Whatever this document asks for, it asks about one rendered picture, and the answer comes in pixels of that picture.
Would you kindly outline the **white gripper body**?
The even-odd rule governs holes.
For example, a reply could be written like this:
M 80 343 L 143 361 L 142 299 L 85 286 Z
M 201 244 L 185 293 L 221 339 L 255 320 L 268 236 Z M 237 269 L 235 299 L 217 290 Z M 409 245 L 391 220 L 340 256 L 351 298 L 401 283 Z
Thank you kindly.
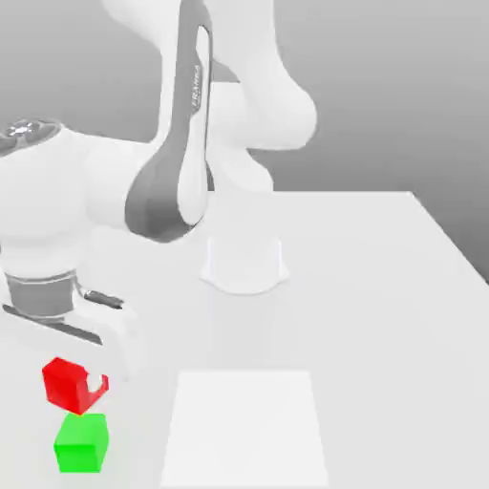
M 57 319 L 33 319 L 14 307 L 0 309 L 0 338 L 76 363 L 91 374 L 129 380 L 137 376 L 137 327 L 117 310 L 79 307 Z

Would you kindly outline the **small red cube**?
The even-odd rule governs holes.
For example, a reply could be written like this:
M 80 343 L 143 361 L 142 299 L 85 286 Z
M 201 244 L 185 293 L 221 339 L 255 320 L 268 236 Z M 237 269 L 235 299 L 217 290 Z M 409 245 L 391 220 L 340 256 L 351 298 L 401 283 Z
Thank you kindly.
M 108 390 L 105 374 L 92 385 L 90 373 L 76 363 L 55 357 L 42 369 L 47 400 L 75 415 L 85 414 Z

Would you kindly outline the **small green cube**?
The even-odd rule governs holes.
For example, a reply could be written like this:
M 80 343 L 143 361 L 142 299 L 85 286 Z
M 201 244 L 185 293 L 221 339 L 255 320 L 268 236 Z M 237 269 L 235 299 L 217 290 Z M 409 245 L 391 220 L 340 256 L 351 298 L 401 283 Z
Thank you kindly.
M 65 416 L 53 442 L 60 473 L 99 473 L 109 446 L 104 414 Z

